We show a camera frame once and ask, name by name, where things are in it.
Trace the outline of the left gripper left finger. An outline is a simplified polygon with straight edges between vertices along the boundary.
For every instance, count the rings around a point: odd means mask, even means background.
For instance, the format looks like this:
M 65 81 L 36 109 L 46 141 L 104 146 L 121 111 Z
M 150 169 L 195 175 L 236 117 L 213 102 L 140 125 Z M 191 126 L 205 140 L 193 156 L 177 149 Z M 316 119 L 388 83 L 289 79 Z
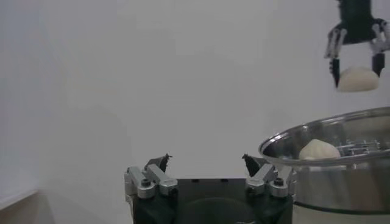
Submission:
M 165 173 L 170 158 L 169 154 L 152 158 L 142 169 L 138 166 L 128 167 L 124 173 L 126 200 L 133 197 L 150 199 L 157 194 L 175 197 L 179 191 L 179 182 Z

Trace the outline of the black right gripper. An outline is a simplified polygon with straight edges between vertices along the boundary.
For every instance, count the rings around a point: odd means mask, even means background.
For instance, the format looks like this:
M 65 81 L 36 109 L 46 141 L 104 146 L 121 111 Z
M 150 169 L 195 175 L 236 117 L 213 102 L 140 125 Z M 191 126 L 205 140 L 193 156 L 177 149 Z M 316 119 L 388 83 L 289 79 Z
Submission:
M 328 35 L 324 58 L 329 59 L 329 71 L 335 86 L 340 80 L 339 53 L 343 44 L 370 41 L 372 70 L 381 76 L 385 68 L 385 52 L 389 50 L 388 22 L 372 15 L 371 0 L 338 0 L 340 23 Z

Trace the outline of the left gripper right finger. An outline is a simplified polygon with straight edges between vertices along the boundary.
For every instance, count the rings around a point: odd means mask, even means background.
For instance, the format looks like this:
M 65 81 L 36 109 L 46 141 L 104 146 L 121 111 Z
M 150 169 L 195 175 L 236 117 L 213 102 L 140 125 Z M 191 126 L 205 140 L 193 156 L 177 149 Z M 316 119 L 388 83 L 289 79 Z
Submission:
M 246 194 L 256 197 L 266 191 L 276 198 L 285 198 L 288 195 L 296 197 L 296 172 L 292 167 L 283 166 L 278 169 L 264 158 L 244 154 L 244 160 L 249 177 L 245 180 Z

